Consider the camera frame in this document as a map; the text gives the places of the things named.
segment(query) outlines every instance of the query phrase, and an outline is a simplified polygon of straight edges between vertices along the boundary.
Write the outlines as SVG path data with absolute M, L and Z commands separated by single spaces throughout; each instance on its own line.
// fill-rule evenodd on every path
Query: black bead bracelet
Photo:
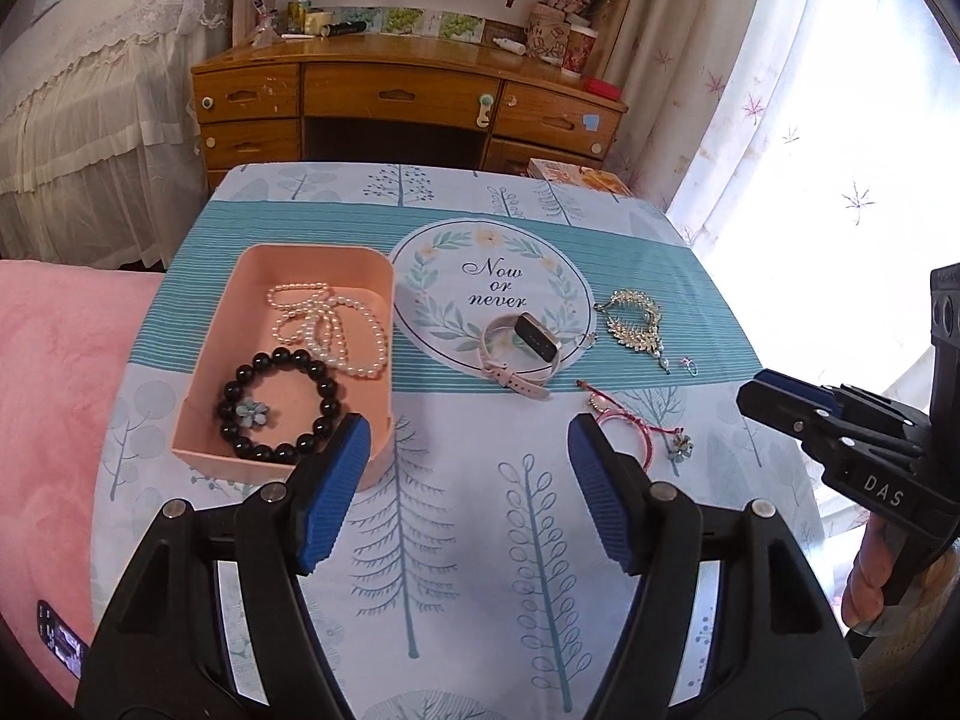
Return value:
M 313 422 L 312 432 L 303 433 L 296 443 L 282 443 L 276 449 L 265 443 L 255 445 L 247 436 L 240 433 L 237 423 L 237 405 L 243 399 L 244 387 L 251 384 L 256 376 L 271 368 L 279 370 L 301 370 L 311 381 L 317 384 L 320 394 L 320 416 Z M 258 352 L 253 355 L 249 365 L 240 365 L 234 373 L 234 379 L 224 384 L 224 399 L 217 404 L 217 416 L 222 421 L 220 436 L 233 449 L 233 454 L 242 460 L 259 460 L 266 463 L 282 463 L 287 466 L 296 464 L 304 455 L 317 451 L 321 442 L 333 435 L 336 418 L 340 415 L 340 401 L 337 399 L 337 383 L 328 376 L 326 365 L 314 360 L 306 349 L 291 352 L 283 346 L 277 346 L 272 354 Z

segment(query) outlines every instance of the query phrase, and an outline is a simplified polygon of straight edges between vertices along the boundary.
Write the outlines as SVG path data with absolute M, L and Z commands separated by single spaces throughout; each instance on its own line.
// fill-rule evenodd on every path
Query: watch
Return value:
M 505 362 L 493 360 L 487 339 L 496 330 L 512 330 L 550 367 L 546 372 L 517 373 Z M 480 334 L 480 365 L 483 375 L 505 389 L 512 389 L 534 400 L 546 400 L 549 389 L 544 386 L 560 367 L 560 342 L 531 314 L 506 314 L 497 317 Z

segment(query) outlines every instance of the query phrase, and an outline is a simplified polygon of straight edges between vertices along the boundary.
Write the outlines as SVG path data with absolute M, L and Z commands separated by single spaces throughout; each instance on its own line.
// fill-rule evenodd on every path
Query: wooden desk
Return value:
M 325 120 L 334 135 L 348 122 L 390 122 L 392 137 L 413 127 L 413 148 L 432 143 L 417 160 L 426 165 L 523 172 L 541 157 L 599 167 L 627 110 L 536 59 L 392 35 L 231 49 L 195 66 L 193 85 L 211 186 L 246 162 L 337 159 L 330 138 L 311 134 Z M 486 116 L 483 95 L 493 98 Z M 387 161 L 370 148 L 367 161 Z

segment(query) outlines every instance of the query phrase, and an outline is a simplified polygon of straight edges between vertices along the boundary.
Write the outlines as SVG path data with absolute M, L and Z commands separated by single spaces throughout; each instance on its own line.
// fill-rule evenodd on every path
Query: book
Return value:
M 613 173 L 606 170 L 594 170 L 593 167 L 568 165 L 566 162 L 554 162 L 549 159 L 532 159 L 527 166 L 527 173 L 531 178 L 542 178 L 544 181 L 553 181 L 557 184 L 570 184 L 575 187 L 612 191 L 613 194 L 622 194 L 625 197 L 632 197 L 634 194 Z

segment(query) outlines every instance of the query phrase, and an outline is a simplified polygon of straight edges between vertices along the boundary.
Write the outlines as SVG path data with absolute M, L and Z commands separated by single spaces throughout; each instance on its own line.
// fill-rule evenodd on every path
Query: watch face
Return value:
M 560 353 L 560 343 L 531 314 L 521 314 L 517 318 L 514 330 L 544 362 L 553 362 Z

